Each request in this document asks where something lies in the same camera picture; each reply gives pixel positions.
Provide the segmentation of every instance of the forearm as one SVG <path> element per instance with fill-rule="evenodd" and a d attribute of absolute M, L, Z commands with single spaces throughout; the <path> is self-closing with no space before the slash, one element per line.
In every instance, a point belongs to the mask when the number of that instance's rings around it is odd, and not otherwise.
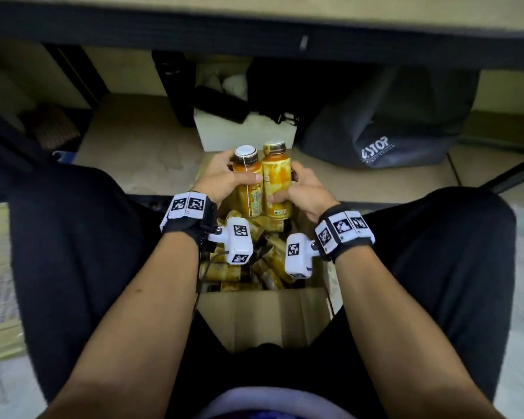
<path fill-rule="evenodd" d="M 161 238 L 43 418 L 164 415 L 192 321 L 197 252 L 183 233 Z"/>
<path fill-rule="evenodd" d="M 370 247 L 340 255 L 336 267 L 357 349 L 389 417 L 500 417 L 441 329 Z"/>

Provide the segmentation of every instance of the white camera device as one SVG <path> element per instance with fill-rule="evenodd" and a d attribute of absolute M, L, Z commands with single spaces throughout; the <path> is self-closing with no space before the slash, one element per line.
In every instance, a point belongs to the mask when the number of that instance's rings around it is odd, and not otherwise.
<path fill-rule="evenodd" d="M 231 265 L 248 263 L 254 251 L 249 223 L 243 217 L 229 218 L 225 226 L 217 226 L 216 232 L 208 235 L 208 240 L 224 244 L 225 259 Z"/>
<path fill-rule="evenodd" d="M 286 273 L 297 279 L 312 276 L 312 258 L 320 256 L 317 242 L 304 233 L 294 233 L 287 237 Z"/>

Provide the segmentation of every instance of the black pants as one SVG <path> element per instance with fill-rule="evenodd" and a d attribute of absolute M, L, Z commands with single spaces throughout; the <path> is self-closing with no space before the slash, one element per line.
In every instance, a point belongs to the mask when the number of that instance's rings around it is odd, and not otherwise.
<path fill-rule="evenodd" d="M 157 243 L 160 217 L 130 202 L 104 172 L 66 165 L 30 175 L 11 194 L 9 208 L 29 356 L 51 401 Z M 479 189 L 445 188 L 365 219 L 384 265 L 442 328 L 493 400 L 514 291 L 516 225 L 509 206 Z M 234 355 L 196 313 L 168 416 L 190 417 L 239 386 L 301 389 L 359 419 L 384 417 L 343 309 L 310 347 L 262 345 Z"/>

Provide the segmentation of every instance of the orange bottle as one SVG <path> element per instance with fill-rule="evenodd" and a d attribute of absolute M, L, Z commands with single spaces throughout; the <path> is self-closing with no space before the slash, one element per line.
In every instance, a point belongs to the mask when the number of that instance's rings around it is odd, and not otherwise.
<path fill-rule="evenodd" d="M 264 144 L 262 167 L 266 215 L 279 220 L 290 218 L 293 210 L 290 201 L 284 203 L 269 203 L 267 201 L 269 195 L 287 189 L 291 185 L 291 159 L 286 154 L 286 143 L 284 141 L 272 141 Z"/>
<path fill-rule="evenodd" d="M 241 145 L 235 149 L 233 171 L 262 173 L 262 162 L 258 160 L 258 150 L 251 145 Z M 243 217 L 253 218 L 262 214 L 263 184 L 239 185 L 238 197 Z"/>

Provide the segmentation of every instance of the wrist-mounted device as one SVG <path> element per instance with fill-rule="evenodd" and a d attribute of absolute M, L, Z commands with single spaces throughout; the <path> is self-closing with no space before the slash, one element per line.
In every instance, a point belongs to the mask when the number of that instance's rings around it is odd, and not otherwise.
<path fill-rule="evenodd" d="M 190 191 L 173 197 L 161 224 L 161 233 L 184 232 L 197 244 L 200 253 L 213 251 L 215 244 L 223 243 L 226 260 L 233 265 L 247 263 L 254 250 L 249 223 L 234 217 L 225 226 L 217 225 L 217 206 L 202 193 Z"/>
<path fill-rule="evenodd" d="M 373 232 L 365 219 L 356 210 L 348 210 L 338 204 L 320 217 L 311 241 L 303 233 L 294 233 L 287 238 L 286 272 L 294 278 L 312 276 L 312 258 L 321 256 L 335 262 L 337 257 L 359 245 L 374 244 Z"/>

